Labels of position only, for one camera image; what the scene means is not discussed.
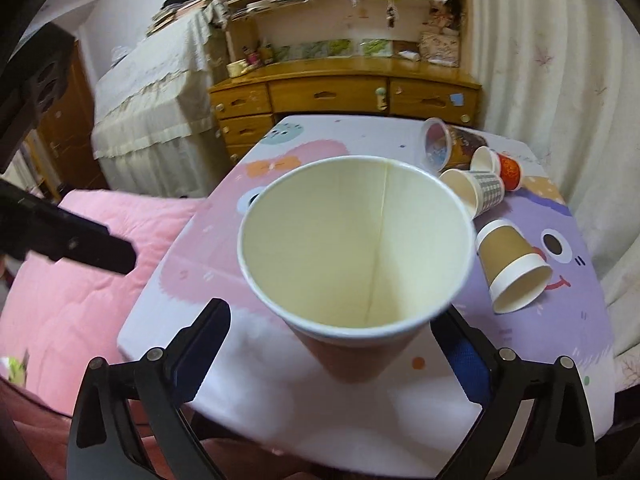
white wall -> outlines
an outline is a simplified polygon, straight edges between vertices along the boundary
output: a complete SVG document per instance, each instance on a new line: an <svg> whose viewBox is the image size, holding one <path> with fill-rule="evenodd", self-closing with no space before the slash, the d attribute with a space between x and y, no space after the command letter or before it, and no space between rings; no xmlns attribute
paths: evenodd
<svg viewBox="0 0 640 480"><path fill-rule="evenodd" d="M85 63L94 85L110 68L111 49L134 48L165 0L99 0L80 28Z"/></svg>

purple cartoon character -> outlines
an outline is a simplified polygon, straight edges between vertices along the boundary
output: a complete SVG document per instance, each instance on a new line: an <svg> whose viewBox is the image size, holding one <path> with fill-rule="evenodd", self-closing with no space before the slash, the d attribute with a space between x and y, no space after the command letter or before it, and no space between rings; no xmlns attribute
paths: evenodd
<svg viewBox="0 0 640 480"><path fill-rule="evenodd" d="M578 369L596 364L610 349L613 334L600 284L569 209L522 188L482 215L478 227L497 218L507 218L519 227L551 265L551 280L530 305L497 315L476 258L454 305L497 348L508 346L523 359L552 363L568 355Z"/></svg>

table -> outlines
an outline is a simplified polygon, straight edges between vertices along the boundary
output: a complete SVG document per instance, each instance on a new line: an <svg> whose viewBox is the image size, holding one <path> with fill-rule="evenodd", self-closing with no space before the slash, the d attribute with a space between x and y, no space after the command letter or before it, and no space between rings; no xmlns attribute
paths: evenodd
<svg viewBox="0 0 640 480"><path fill-rule="evenodd" d="M289 116L238 164L191 219L142 291L118 336L139 359L165 346L210 300L232 308L231 329L193 407L244 436L303 458L370 474L435 476L481 409L469 402L431 330L425 329L376 380L331 378L242 278L236 240L242 216L267 184L302 164L358 154L424 167L420 121L361 116ZM505 217L539 248L554 275L518 312L497 316L479 262L454 305L497 348L522 358L576 362L596 436L612 422L613 336L603 293L577 226L555 186L523 143L484 134L517 158L524 186L477 222ZM518 416L521 431L527 412ZM504 470L519 434L494 470Z"/></svg>

pink blanket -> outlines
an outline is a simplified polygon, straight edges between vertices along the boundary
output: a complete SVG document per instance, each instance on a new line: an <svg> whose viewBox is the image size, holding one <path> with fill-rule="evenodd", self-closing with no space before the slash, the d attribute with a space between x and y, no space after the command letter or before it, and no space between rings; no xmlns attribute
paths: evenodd
<svg viewBox="0 0 640 480"><path fill-rule="evenodd" d="M26 387L71 414L82 375L97 355L122 361L116 338L142 288L202 200L114 191L73 191L61 206L106 224L133 242L136 268L127 276L30 254L0 316L0 356L30 359Z"/></svg>

plastic cup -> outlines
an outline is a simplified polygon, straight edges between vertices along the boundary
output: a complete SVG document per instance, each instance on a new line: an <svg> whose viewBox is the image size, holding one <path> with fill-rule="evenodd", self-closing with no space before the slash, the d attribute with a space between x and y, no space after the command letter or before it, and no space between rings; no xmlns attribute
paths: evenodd
<svg viewBox="0 0 640 480"><path fill-rule="evenodd" d="M462 200L471 219L504 199L504 184L491 171L447 170L440 175L440 180Z"/></svg>
<svg viewBox="0 0 640 480"><path fill-rule="evenodd" d="M500 176L504 189L516 191L522 184L522 167L510 156L497 153L485 146L478 148L471 159L471 171L491 171Z"/></svg>
<svg viewBox="0 0 640 480"><path fill-rule="evenodd" d="M476 150L486 146L486 140L481 136L460 130L437 118L424 121L422 134L427 161L437 172L451 168L468 170Z"/></svg>
<svg viewBox="0 0 640 480"><path fill-rule="evenodd" d="M456 195L414 166L340 156L254 200L238 260L254 293L326 370L379 374L466 282L475 233Z"/></svg>
<svg viewBox="0 0 640 480"><path fill-rule="evenodd" d="M476 238L476 249L496 314L527 306L551 279L549 264L508 220L485 225Z"/></svg>

